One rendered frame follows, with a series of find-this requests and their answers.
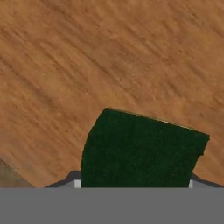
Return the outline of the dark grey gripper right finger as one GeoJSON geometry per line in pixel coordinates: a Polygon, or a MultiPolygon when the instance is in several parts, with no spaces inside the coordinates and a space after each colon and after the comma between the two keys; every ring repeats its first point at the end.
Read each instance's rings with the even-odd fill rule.
{"type": "Polygon", "coordinates": [[[193,174],[189,182],[189,187],[190,188],[207,188],[207,187],[224,188],[224,185],[220,185],[220,184],[205,180],[203,178],[200,178],[196,174],[193,174]]]}

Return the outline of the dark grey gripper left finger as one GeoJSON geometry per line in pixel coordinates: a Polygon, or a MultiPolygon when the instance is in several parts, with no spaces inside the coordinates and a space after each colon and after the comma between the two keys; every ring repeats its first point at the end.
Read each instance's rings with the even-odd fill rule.
{"type": "Polygon", "coordinates": [[[74,187],[74,181],[81,179],[81,172],[80,171],[70,171],[67,176],[53,184],[47,186],[47,188],[51,187],[74,187]]]}

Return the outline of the dark green sponge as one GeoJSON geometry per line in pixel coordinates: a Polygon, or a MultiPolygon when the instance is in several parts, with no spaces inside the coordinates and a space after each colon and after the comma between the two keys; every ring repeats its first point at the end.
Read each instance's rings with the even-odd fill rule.
{"type": "Polygon", "coordinates": [[[83,187],[187,187],[210,136],[105,108],[82,152],[83,187]]]}

